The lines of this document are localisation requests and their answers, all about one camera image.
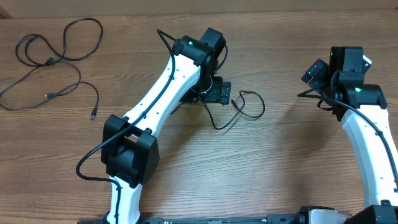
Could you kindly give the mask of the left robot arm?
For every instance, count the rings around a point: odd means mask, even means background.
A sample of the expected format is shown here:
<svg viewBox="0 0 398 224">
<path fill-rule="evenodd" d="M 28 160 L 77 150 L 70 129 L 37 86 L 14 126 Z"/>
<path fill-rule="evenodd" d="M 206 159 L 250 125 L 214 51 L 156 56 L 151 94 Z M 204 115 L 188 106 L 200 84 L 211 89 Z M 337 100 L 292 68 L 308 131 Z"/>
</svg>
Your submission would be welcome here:
<svg viewBox="0 0 398 224">
<path fill-rule="evenodd" d="M 157 138 L 179 103 L 229 103 L 231 84 L 215 76 L 227 51 L 223 34 L 207 28 L 199 40 L 176 39 L 169 62 L 145 97 L 123 117 L 111 115 L 103 128 L 101 161 L 113 183 L 106 223 L 137 223 L 143 185 L 159 164 Z"/>
</svg>

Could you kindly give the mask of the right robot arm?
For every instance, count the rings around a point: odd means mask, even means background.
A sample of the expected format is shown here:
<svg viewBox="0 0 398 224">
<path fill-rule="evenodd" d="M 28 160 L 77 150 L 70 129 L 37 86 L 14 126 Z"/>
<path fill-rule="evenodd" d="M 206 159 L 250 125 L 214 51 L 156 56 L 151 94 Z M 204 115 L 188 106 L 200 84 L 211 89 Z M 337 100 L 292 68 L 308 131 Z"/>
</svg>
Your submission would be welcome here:
<svg viewBox="0 0 398 224">
<path fill-rule="evenodd" d="M 366 84 L 372 65 L 362 47 L 332 47 L 302 76 L 309 90 L 300 98 L 326 103 L 342 123 L 361 175 L 364 208 L 355 215 L 333 208 L 303 206 L 289 223 L 397 223 L 397 149 L 389 127 L 387 101 L 379 85 Z"/>
</svg>

